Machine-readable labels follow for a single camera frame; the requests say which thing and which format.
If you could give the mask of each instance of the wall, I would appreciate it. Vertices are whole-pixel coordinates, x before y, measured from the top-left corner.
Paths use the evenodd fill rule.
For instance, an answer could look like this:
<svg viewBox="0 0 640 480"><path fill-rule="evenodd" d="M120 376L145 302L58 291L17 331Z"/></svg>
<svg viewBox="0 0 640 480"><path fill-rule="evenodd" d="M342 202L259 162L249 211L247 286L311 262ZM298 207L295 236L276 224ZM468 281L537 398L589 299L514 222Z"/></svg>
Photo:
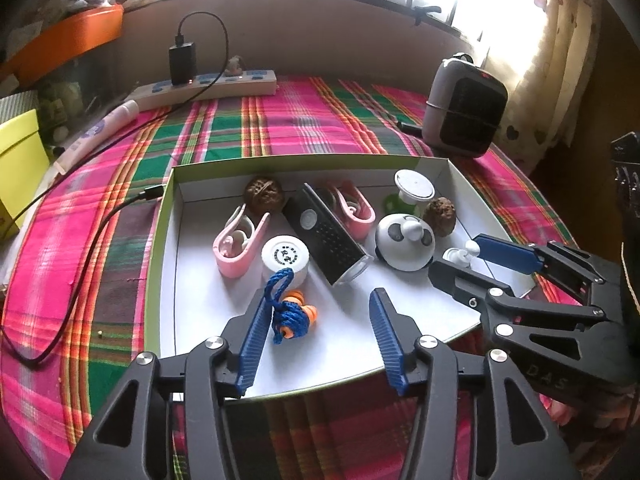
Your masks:
<svg viewBox="0 0 640 480"><path fill-rule="evenodd" d="M169 79L168 49L193 10L224 20L230 53L276 74L355 78L428 92L440 61L476 54L455 35L410 16L354 0L165 0L127 12L114 42L119 88ZM198 72L216 72L224 44L219 23L193 16L183 27L196 42Z"/></svg>
<svg viewBox="0 0 640 480"><path fill-rule="evenodd" d="M618 261L622 228L609 143L640 128L640 51L606 2L601 28L574 142L550 150L532 179L581 248Z"/></svg>

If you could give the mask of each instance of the panda figurine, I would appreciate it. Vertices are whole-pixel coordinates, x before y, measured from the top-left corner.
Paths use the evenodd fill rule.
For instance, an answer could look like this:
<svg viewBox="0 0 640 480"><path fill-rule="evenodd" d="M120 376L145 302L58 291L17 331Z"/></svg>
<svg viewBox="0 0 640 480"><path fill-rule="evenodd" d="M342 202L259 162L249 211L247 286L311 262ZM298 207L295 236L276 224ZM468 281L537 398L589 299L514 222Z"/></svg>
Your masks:
<svg viewBox="0 0 640 480"><path fill-rule="evenodd" d="M422 269L433 260L434 250L433 230L416 216L391 214L376 228L376 256L394 269Z"/></svg>

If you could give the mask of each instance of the yellow box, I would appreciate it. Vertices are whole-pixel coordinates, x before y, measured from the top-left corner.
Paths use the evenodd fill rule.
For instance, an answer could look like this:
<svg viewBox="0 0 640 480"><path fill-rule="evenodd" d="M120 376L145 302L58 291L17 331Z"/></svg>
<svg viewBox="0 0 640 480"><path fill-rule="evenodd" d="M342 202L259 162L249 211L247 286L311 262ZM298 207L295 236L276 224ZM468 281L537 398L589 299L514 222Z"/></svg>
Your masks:
<svg viewBox="0 0 640 480"><path fill-rule="evenodd" d="M34 197L49 159L38 134L36 110L0 124L0 237L6 226ZM24 222L18 218L7 237Z"/></svg>

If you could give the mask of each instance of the ribbed blue rubber pad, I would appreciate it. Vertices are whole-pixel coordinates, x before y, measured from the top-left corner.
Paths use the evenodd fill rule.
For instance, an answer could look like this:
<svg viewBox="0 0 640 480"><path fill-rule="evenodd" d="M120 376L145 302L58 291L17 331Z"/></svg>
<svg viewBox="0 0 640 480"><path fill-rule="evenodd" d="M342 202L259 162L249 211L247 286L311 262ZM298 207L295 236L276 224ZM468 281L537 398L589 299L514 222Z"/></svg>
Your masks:
<svg viewBox="0 0 640 480"><path fill-rule="evenodd" d="M542 270L542 261L533 249L487 235L478 235L474 241L480 246L480 258L508 269L533 274Z"/></svg>
<svg viewBox="0 0 640 480"><path fill-rule="evenodd" d="M404 354L391 327L385 307L375 291L369 296L369 319L385 364L389 384L396 389L398 395L402 396L409 387L409 381L404 374Z"/></svg>
<svg viewBox="0 0 640 480"><path fill-rule="evenodd" d="M258 364L260 364L262 349L270 325L271 308L267 306L265 301L261 301L238 355L239 367L236 388L240 396L244 396L247 388L254 384L255 373L258 371Z"/></svg>

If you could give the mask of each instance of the orange earplug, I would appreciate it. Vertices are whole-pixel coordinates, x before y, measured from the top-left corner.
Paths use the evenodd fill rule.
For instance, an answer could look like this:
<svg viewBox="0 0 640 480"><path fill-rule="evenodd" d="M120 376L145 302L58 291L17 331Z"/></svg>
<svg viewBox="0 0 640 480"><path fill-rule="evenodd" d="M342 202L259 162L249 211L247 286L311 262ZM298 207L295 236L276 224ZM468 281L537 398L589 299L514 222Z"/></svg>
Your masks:
<svg viewBox="0 0 640 480"><path fill-rule="evenodd" d="M313 325L318 318L318 310L313 305L305 305L305 297L302 295L302 292L299 290L289 290L285 292L286 297L283 301L290 301L291 303L297 304L302 312L306 314L309 318L309 326ZM293 330L291 330L288 326L280 327L280 333L285 337L285 339L291 339L293 337Z"/></svg>

